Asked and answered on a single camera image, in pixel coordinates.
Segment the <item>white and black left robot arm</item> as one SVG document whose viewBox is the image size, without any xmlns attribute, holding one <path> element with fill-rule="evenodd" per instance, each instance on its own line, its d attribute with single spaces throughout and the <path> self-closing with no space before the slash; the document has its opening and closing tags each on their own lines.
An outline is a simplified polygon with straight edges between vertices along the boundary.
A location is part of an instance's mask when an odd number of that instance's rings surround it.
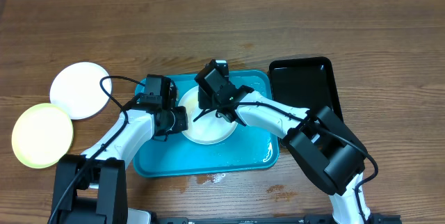
<svg viewBox="0 0 445 224">
<path fill-rule="evenodd" d="M 151 223 L 148 211 L 127 201 L 126 169 L 144 143 L 187 128 L 182 106 L 167 111 L 130 109 L 82 154 L 56 164 L 50 223 Z"/>
</svg>

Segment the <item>yellow plate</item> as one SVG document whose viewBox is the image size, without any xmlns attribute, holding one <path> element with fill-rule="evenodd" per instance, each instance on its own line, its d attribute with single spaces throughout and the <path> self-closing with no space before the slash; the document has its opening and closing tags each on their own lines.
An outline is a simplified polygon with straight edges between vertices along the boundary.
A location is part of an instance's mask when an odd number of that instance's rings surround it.
<svg viewBox="0 0 445 224">
<path fill-rule="evenodd" d="M 16 158 L 29 168 L 48 168 L 67 153 L 74 129 L 70 116 L 59 106 L 36 104 L 17 119 L 11 136 Z"/>
</svg>

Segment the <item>white plate with sauce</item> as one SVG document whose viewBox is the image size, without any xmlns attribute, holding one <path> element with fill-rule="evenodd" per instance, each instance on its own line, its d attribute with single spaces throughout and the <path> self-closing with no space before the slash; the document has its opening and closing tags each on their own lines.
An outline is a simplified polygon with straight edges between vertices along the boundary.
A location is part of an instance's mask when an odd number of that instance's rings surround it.
<svg viewBox="0 0 445 224">
<path fill-rule="evenodd" d="M 198 106 L 198 86 L 191 88 L 179 101 L 179 106 L 186 108 L 188 117 L 188 129 L 183 135 L 194 143 L 211 145 L 228 138 L 236 129 L 237 122 L 227 122 L 223 118 L 217 118 L 212 111 L 200 119 L 193 121 L 202 112 Z"/>
</svg>

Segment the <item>pink white plate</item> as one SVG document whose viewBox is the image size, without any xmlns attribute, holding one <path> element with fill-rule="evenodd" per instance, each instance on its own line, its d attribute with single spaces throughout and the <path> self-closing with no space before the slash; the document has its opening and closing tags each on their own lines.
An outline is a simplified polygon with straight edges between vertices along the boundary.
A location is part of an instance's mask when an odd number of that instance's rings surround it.
<svg viewBox="0 0 445 224">
<path fill-rule="evenodd" d="M 108 72 L 91 62 L 74 63 L 53 80 L 49 100 L 61 107 L 72 120 L 82 120 L 99 113 L 108 103 L 100 81 Z"/>
</svg>

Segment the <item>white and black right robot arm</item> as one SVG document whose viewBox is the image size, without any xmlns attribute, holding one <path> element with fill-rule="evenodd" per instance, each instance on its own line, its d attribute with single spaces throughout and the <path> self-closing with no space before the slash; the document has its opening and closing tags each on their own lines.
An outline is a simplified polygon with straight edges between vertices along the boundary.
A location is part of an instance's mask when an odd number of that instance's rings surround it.
<svg viewBox="0 0 445 224">
<path fill-rule="evenodd" d="M 328 107 L 295 108 L 248 86 L 201 85 L 199 107 L 228 122 L 258 127 L 280 138 L 307 178 L 330 197 L 336 223 L 368 223 L 362 186 L 366 148 Z"/>
</svg>

